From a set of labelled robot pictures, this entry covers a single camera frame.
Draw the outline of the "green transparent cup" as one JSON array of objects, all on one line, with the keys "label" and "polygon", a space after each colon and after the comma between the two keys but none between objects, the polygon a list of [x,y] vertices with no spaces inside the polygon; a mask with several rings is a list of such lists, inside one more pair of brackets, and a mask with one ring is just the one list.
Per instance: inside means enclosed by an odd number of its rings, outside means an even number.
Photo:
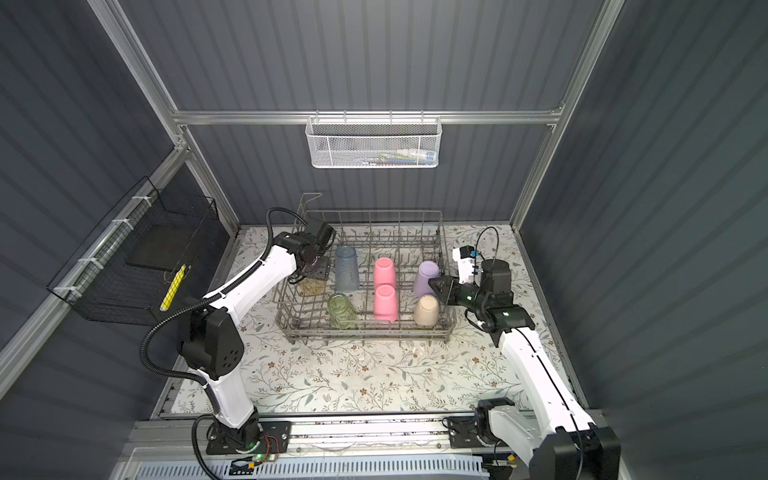
[{"label": "green transparent cup", "polygon": [[358,314],[351,300],[343,293],[336,293],[328,299],[329,322],[333,328],[348,330],[357,327]]}]

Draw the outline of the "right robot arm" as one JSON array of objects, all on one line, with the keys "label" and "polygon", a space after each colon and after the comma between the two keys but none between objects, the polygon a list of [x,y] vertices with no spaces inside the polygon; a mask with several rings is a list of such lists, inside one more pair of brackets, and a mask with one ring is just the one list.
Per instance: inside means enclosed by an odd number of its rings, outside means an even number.
[{"label": "right robot arm", "polygon": [[444,275],[429,286],[445,306],[464,309],[469,323],[488,334],[510,361],[535,414],[528,419],[506,398],[482,400],[475,432],[485,443],[506,444],[532,479],[616,479],[621,444],[576,401],[547,356],[530,314],[514,301],[507,262],[462,259],[460,270],[479,276]]}]

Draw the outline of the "blue transparent cup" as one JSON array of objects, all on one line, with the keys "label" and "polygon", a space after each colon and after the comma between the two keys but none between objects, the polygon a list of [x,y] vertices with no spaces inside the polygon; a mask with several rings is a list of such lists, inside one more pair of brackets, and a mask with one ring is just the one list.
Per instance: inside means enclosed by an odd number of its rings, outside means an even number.
[{"label": "blue transparent cup", "polygon": [[335,287],[338,292],[350,293],[359,289],[357,250],[353,246],[340,245],[335,251]]}]

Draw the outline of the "purple plastic cup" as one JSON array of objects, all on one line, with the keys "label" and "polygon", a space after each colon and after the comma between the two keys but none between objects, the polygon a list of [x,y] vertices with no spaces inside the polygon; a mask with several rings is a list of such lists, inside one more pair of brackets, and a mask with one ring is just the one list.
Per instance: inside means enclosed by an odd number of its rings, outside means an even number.
[{"label": "purple plastic cup", "polygon": [[423,261],[418,266],[418,271],[413,282],[413,294],[417,298],[425,295],[433,295],[434,291],[429,284],[431,279],[441,275],[440,266],[434,261]]}]

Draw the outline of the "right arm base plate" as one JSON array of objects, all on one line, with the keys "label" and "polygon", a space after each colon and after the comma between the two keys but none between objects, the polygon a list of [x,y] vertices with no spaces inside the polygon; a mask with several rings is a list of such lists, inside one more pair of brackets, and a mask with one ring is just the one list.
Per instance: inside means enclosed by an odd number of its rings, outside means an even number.
[{"label": "right arm base plate", "polygon": [[454,449],[499,444],[520,453],[538,435],[536,425],[511,405],[476,410],[473,416],[445,417],[441,423],[447,429]]}]

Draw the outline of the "beige plastic cup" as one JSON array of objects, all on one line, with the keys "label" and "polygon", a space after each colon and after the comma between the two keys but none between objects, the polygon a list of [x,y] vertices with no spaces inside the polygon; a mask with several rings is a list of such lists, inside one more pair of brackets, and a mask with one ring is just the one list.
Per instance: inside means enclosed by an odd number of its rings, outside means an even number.
[{"label": "beige plastic cup", "polygon": [[414,307],[413,320],[419,327],[435,327],[439,321],[439,316],[439,302],[433,295],[422,296]]}]

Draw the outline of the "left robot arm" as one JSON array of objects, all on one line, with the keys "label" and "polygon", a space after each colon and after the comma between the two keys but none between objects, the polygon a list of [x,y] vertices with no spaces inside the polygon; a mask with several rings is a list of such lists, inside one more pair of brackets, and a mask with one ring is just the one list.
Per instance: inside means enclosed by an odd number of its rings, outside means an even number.
[{"label": "left robot arm", "polygon": [[[285,279],[301,281],[335,240],[326,222],[283,208],[266,213],[267,244],[259,257],[218,289],[152,327],[139,347],[139,358],[153,373],[191,380],[203,387],[213,407],[217,437],[231,449],[249,452],[262,444],[258,414],[240,373],[245,346],[239,330],[244,316]],[[173,370],[149,357],[154,336],[179,319],[185,328],[178,351],[189,369]]]}]

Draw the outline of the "yellow transparent cup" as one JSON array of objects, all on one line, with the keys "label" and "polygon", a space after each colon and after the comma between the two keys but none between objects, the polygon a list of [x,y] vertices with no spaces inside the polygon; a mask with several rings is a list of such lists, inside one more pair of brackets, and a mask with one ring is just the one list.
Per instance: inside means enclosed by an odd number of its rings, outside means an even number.
[{"label": "yellow transparent cup", "polygon": [[320,296],[326,291],[326,280],[305,278],[298,283],[299,294],[301,297]]}]

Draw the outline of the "pink plastic cup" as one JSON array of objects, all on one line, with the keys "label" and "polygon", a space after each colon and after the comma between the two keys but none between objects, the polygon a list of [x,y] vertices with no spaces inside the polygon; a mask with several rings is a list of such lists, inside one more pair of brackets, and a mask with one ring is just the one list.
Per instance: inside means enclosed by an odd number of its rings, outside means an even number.
[{"label": "pink plastic cup", "polygon": [[398,319],[398,295],[392,285],[381,284],[376,288],[373,315],[377,321],[395,322]]},{"label": "pink plastic cup", "polygon": [[378,289],[382,285],[396,287],[397,274],[394,261],[388,257],[378,258],[374,264],[373,287]]}]

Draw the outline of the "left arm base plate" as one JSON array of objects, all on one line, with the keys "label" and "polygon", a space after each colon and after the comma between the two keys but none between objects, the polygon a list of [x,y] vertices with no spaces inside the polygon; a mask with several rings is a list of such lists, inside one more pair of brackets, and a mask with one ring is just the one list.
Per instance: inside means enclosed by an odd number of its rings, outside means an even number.
[{"label": "left arm base plate", "polygon": [[287,451],[293,424],[288,421],[248,421],[235,429],[215,420],[206,433],[208,455],[277,455]]}]

